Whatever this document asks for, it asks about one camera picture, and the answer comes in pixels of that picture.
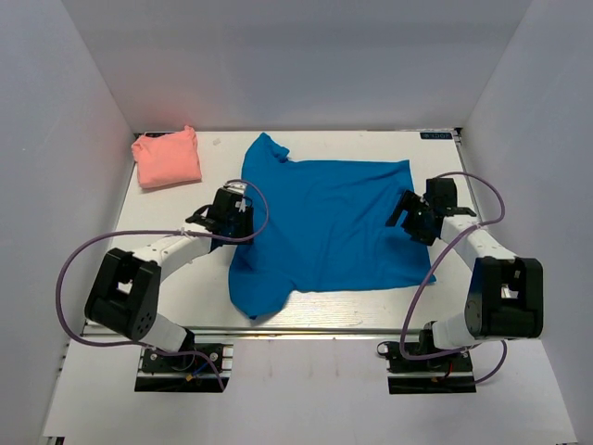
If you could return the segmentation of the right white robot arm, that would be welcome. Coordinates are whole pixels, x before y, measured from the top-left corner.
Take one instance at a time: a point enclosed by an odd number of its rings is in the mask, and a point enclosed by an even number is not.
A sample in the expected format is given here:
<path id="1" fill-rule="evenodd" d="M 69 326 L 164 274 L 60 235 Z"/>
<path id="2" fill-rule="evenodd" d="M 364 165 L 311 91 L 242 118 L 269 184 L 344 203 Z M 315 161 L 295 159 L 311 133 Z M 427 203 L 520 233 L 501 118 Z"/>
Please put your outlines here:
<path id="1" fill-rule="evenodd" d="M 427 180 L 419 196 L 403 192 L 387 225 L 399 225 L 410 239 L 431 246 L 445 243 L 433 265 L 450 251 L 472 273 L 463 309 L 421 331 L 416 350 L 401 349 L 406 360 L 437 370 L 460 353 L 487 341 L 540 337 L 544 327 L 543 266 L 504 248 L 468 207 L 460 206 L 452 174 Z"/>

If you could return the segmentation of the blue t-shirt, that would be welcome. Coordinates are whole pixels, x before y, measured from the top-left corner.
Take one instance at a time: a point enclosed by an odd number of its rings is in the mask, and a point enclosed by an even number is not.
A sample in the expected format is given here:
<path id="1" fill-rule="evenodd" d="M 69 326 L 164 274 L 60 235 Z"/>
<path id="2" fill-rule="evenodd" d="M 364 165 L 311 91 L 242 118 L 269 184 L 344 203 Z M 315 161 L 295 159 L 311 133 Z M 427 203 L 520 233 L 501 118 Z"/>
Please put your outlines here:
<path id="1" fill-rule="evenodd" d="M 228 274 L 230 300 L 245 316 L 280 311 L 294 291 L 382 290 L 426 278 L 427 247 L 386 226 L 413 188 L 408 160 L 293 161 L 263 133 L 241 176 L 261 231 L 236 248 Z"/>

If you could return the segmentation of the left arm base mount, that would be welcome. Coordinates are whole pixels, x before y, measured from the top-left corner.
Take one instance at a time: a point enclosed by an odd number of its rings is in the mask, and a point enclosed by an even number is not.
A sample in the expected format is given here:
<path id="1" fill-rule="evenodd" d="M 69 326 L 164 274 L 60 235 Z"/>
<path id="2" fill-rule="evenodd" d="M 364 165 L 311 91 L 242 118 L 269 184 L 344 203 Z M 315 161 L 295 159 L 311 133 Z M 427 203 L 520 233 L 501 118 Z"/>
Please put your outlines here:
<path id="1" fill-rule="evenodd" d="M 197 343 L 200 355 L 163 357 L 143 350 L 135 378 L 139 393 L 222 393 L 231 377 L 232 343 Z"/>

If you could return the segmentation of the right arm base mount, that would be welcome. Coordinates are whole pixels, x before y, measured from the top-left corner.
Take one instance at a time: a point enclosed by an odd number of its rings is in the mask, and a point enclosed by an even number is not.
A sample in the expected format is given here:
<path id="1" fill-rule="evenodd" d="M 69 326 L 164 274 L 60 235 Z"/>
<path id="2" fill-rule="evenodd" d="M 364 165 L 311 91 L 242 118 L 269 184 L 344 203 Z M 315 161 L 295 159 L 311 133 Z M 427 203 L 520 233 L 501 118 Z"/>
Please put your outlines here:
<path id="1" fill-rule="evenodd" d="M 476 392 L 473 363 L 468 352 L 433 360 L 409 361 L 399 344 L 384 341 L 377 355 L 387 361 L 387 386 L 390 395 L 468 394 Z"/>

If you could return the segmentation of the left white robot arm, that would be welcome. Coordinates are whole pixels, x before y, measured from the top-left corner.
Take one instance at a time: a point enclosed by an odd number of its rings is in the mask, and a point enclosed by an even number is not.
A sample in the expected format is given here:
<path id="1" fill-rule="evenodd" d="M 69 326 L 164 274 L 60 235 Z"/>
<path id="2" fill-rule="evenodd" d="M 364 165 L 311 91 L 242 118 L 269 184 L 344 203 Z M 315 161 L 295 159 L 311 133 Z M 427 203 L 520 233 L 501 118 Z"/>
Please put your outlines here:
<path id="1" fill-rule="evenodd" d="M 177 235 L 134 250 L 108 251 L 85 304 L 85 317 L 133 342 L 163 350 L 174 369 L 190 367 L 196 358 L 194 334 L 158 313 L 160 286 L 217 248 L 252 242 L 253 201 L 246 189 L 245 182 L 220 187 L 213 202 L 186 218 Z"/>

